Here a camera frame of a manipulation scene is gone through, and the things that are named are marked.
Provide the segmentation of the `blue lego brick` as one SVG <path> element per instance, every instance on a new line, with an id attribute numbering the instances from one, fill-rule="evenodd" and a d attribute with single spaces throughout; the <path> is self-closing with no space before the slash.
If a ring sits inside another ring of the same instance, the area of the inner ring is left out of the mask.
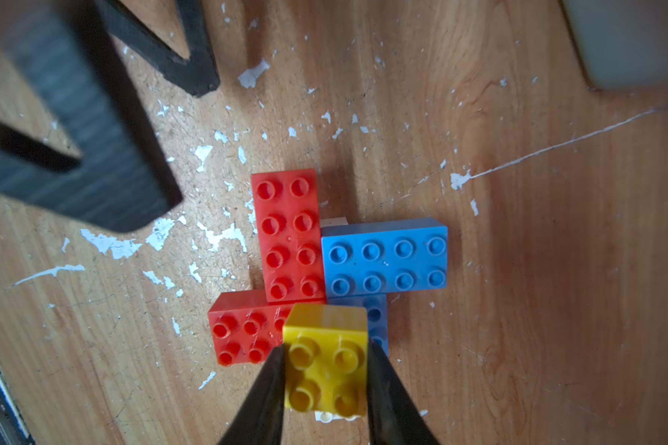
<path id="1" fill-rule="evenodd" d="M 434 218 L 321 230 L 329 298 L 443 289 L 448 227 Z"/>
<path id="2" fill-rule="evenodd" d="M 385 294 L 328 298 L 327 302 L 331 305 L 365 308 L 369 337 L 383 348 L 387 356 L 390 356 L 388 306 Z"/>

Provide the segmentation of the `yellow lego brick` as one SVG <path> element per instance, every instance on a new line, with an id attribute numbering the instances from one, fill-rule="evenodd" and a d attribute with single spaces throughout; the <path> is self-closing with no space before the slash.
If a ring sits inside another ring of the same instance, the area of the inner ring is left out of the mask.
<path id="1" fill-rule="evenodd" d="M 367 412 L 367 312 L 297 303 L 283 327 L 284 406 L 341 417 Z"/>

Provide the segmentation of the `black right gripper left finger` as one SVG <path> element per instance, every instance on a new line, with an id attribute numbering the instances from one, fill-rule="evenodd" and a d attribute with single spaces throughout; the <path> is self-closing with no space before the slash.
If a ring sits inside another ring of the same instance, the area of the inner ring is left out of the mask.
<path id="1" fill-rule="evenodd" d="M 263 368 L 219 444 L 280 445 L 285 399 L 285 352 L 270 352 Z"/>

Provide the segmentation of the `red lego brick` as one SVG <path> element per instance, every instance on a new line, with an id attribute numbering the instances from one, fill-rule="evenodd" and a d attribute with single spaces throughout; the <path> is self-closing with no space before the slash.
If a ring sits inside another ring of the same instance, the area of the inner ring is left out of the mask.
<path id="1" fill-rule="evenodd" d="M 250 177 L 271 303 L 326 300 L 317 175 L 313 169 Z"/>
<path id="2" fill-rule="evenodd" d="M 221 293 L 208 311 L 221 366 L 263 363 L 282 344 L 293 303 L 269 303 L 261 289 Z"/>

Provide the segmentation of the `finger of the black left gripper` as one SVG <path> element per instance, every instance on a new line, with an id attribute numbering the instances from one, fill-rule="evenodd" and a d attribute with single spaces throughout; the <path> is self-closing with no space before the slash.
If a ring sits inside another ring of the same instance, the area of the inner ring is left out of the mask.
<path id="1" fill-rule="evenodd" d="M 93 2 L 7 1 L 0 46 L 81 152 L 57 152 L 0 122 L 1 195 L 119 233 L 182 202 Z"/>
<path id="2" fill-rule="evenodd" d="M 220 86 L 215 54 L 199 0 L 176 1 L 189 48 L 187 59 L 159 39 L 121 2 L 98 1 L 96 6 L 107 30 L 146 59 L 165 80 L 195 98 L 201 98 Z"/>

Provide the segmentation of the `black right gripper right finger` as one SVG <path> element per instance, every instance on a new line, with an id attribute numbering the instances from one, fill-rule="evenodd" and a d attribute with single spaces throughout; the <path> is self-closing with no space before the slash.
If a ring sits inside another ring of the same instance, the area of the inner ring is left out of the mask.
<path id="1" fill-rule="evenodd" d="M 371 444 L 439 444 L 373 340 L 367 347 L 367 419 Z"/>

